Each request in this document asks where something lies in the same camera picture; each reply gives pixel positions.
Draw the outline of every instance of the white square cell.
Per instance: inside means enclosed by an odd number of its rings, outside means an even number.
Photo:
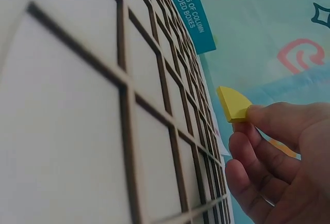
[[[128,0],[128,5],[149,34],[152,34],[149,9],[143,0]]]
[[[157,15],[159,16],[159,18],[161,19],[163,25],[165,25],[165,20],[164,20],[164,15],[163,15],[163,11],[161,10],[158,2],[156,0],[151,0],[154,10],[157,13]]]
[[[189,205],[191,208],[195,208],[201,205],[201,199],[198,190],[197,177],[194,160],[192,157],[191,146],[180,138],[179,149]]]
[[[172,39],[173,39],[173,42],[174,42],[174,45],[176,46],[176,48],[179,50],[179,42],[177,40],[177,36],[173,30],[173,28],[171,27],[171,36],[172,36]]]
[[[195,138],[196,143],[201,145],[202,144],[201,137],[200,137],[200,133],[198,132],[198,125],[197,125],[195,110],[189,101],[188,101],[188,109],[189,109],[189,114],[190,114],[193,136]]]
[[[142,107],[136,111],[147,208],[153,222],[179,214],[181,205],[169,129]]]
[[[134,84],[156,105],[164,108],[156,54],[132,22],[128,31]]]
[[[117,87],[27,14],[0,84],[3,223],[131,223]]]
[[[193,224],[204,224],[204,218],[203,218],[203,216],[200,215],[200,216],[194,218],[194,219],[192,220],[192,223],[193,223]]]
[[[206,171],[206,165],[204,161],[204,156],[199,153],[199,158],[200,158],[200,166],[201,166],[201,173],[202,173],[202,178],[203,178],[203,184],[204,184],[204,189],[205,189],[205,195],[206,195],[206,200],[211,201],[211,192],[210,192],[210,186],[208,182],[208,177],[207,177],[207,171]]]
[[[167,17],[172,20],[172,15],[171,15],[171,11],[170,8],[168,7],[168,4],[166,1],[164,1],[164,7],[165,7],[165,12],[167,14]]]
[[[215,214],[213,212],[213,209],[210,209],[208,212],[208,220],[210,224],[216,224],[216,220],[215,220]]]
[[[184,131],[186,131],[187,122],[186,122],[184,106],[182,104],[181,92],[179,86],[177,85],[177,83],[169,73],[167,73],[167,83],[170,94],[173,117],[176,120],[179,127]]]
[[[197,95],[198,88],[194,83],[192,84],[192,91],[194,93],[195,103],[198,106],[198,108],[200,108],[200,102],[199,102],[199,98]]]
[[[178,63],[179,63],[179,67],[180,67],[182,82],[184,83],[184,87],[185,87],[186,91],[189,92],[189,84],[188,84],[188,79],[187,79],[187,75],[186,75],[186,69],[180,60],[178,60]]]
[[[158,38],[165,60],[167,60],[167,62],[171,65],[172,69],[174,70],[175,69],[174,59],[173,59],[170,42],[167,39],[166,35],[164,34],[163,30],[159,26],[158,26]]]
[[[115,0],[44,0],[55,21],[105,65],[117,63]]]

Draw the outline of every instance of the hand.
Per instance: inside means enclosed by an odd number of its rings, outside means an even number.
[[[330,223],[330,104],[252,106],[233,125],[230,191],[257,224]],[[300,153],[287,156],[255,128]]]

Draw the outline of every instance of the pink logo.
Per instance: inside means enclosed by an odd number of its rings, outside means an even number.
[[[323,59],[324,59],[324,50],[321,46],[319,46],[317,43],[309,40],[309,39],[297,39],[293,42],[290,42],[287,44],[281,51],[278,53],[277,58],[279,61],[287,68],[289,69],[293,74],[297,74],[302,72],[303,70],[299,70],[297,67],[295,67],[290,60],[288,59],[288,54],[290,51],[292,51],[294,48],[296,48],[299,45],[302,44],[310,44],[314,46],[317,49],[316,54],[310,55],[309,59],[311,62],[313,62],[316,65],[323,65]],[[296,53],[296,60],[300,67],[302,67],[304,70],[309,69],[309,66],[304,62],[304,51],[299,50]]]

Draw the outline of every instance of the yellow foam piece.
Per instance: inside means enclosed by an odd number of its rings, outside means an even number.
[[[246,110],[252,103],[238,91],[229,87],[217,88],[218,97],[228,122],[245,122]]]

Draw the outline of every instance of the black star doodle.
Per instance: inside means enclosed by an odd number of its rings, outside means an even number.
[[[313,3],[313,4],[315,7],[315,16],[311,19],[311,21],[313,23],[324,25],[330,29],[330,9],[320,6],[316,3]],[[328,17],[327,17],[326,21],[319,20],[320,10],[328,13]]]

